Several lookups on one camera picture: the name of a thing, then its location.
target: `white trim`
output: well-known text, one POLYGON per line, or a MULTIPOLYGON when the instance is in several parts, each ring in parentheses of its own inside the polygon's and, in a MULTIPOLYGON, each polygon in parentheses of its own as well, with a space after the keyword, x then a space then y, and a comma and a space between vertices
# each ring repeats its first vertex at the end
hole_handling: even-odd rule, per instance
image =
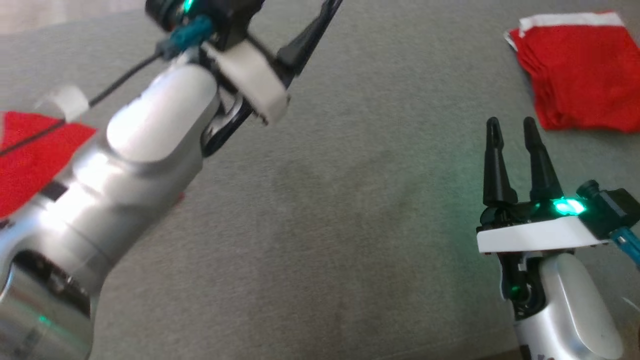
POLYGON ((504 32, 504 39, 507 40, 507 42, 509 43, 509 45, 513 48, 513 50, 516 51, 516 53, 518 52, 518 47, 516 46, 516 43, 513 41, 513 39, 511 38, 511 32, 510 31, 505 31, 504 32))
POLYGON ((543 26, 624 26, 617 13, 563 13, 542 14, 520 19, 520 37, 532 28, 543 26))

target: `red towel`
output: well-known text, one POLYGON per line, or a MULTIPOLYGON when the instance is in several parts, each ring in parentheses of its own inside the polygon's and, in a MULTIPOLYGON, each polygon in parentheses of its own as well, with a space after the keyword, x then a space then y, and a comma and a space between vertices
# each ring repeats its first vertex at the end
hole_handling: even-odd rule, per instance
POLYGON ((508 40, 545 129, 640 131, 640 49, 618 14, 536 15, 508 40))
MULTIPOLYGON (((38 114, 5 113, 0 149, 37 134, 56 121, 38 114)), ((94 133, 84 125, 65 125, 0 157, 0 219, 18 210, 48 184, 94 133)))

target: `gray fabric surface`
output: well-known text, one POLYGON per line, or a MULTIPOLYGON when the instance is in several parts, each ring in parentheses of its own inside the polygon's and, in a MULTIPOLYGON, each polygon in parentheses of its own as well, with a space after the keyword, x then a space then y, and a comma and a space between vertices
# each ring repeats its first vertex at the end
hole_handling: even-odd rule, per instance
MULTIPOLYGON (((272 48, 320 0, 269 0, 255 31, 272 48)), ((100 359, 476 359, 516 346, 499 265, 477 253, 484 122, 502 121, 526 197, 525 74, 502 38, 535 13, 621 13, 640 3, 347 0, 274 127, 246 124, 186 200, 109 277, 100 359)), ((28 110, 71 81, 93 95, 154 48, 142 12, 2 39, 0 108, 28 110)), ((104 125, 161 68, 86 116, 104 125)), ((640 195, 640 137, 543 134, 568 193, 596 177, 640 195)), ((615 247, 578 257, 640 358, 640 276, 615 247)))

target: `robotic arm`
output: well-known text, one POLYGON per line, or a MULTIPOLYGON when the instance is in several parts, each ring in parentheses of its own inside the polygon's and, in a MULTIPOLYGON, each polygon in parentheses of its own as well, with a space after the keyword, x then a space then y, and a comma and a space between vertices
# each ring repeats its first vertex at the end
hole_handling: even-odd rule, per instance
POLYGON ((0 221, 1 359, 87 359, 111 269, 252 113, 268 123, 284 116, 287 88, 341 0, 327 0, 276 56, 247 30, 263 1, 147 1, 147 13, 173 31, 155 58, 188 49, 194 56, 156 77, 59 176, 0 221), (229 109, 220 90, 236 99, 229 109))
POLYGON ((613 319, 575 248, 615 242, 640 265, 639 242, 629 230, 640 204, 624 189, 582 185, 578 199, 564 197, 535 120, 524 120, 531 155, 529 202, 509 185, 498 119, 487 122, 484 204, 478 249, 496 254, 502 297, 510 300, 524 359, 619 359, 623 345, 613 319))

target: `red fabric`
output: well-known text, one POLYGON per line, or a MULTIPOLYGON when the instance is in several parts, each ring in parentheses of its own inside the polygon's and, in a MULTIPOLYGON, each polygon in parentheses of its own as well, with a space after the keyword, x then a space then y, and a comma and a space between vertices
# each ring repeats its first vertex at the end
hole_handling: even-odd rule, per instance
MULTIPOLYGON (((56 121, 38 114, 5 113, 0 149, 37 134, 56 121)), ((65 125, 0 157, 0 218, 11 215, 49 183, 94 133, 95 129, 84 125, 65 125)))
POLYGON ((545 129, 640 131, 640 49, 622 26, 510 32, 545 129))

